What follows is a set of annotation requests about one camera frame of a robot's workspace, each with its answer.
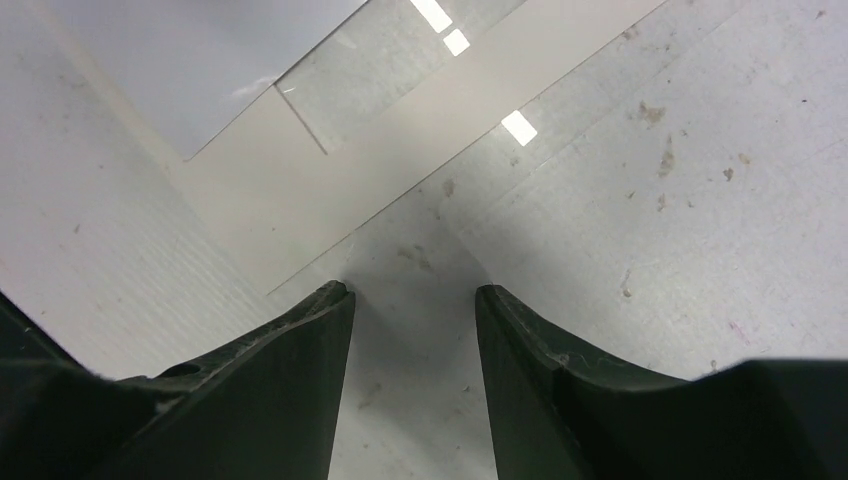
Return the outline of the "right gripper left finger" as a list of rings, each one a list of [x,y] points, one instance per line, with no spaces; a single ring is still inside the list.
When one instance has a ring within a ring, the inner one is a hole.
[[[331,281],[155,377],[111,380],[1,302],[5,479],[324,479],[355,295]]]

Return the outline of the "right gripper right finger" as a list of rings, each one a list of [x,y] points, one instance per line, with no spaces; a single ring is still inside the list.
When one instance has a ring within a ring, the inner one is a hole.
[[[695,380],[614,356],[499,285],[475,294],[502,479],[843,479],[847,364],[753,359]]]

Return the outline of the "white photo paper sheet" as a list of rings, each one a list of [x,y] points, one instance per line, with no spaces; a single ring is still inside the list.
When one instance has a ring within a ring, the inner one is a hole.
[[[79,0],[48,8],[184,159],[362,7],[346,0]]]

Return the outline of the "clear glass pane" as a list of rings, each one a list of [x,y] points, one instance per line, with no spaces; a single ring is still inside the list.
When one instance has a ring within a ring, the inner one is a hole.
[[[448,35],[453,57],[342,143],[317,134],[307,98],[359,97],[284,79],[265,96],[291,143],[279,160],[287,206],[250,270],[271,292],[371,217],[594,56],[620,66],[666,60],[708,22],[711,1],[526,1],[485,33]]]

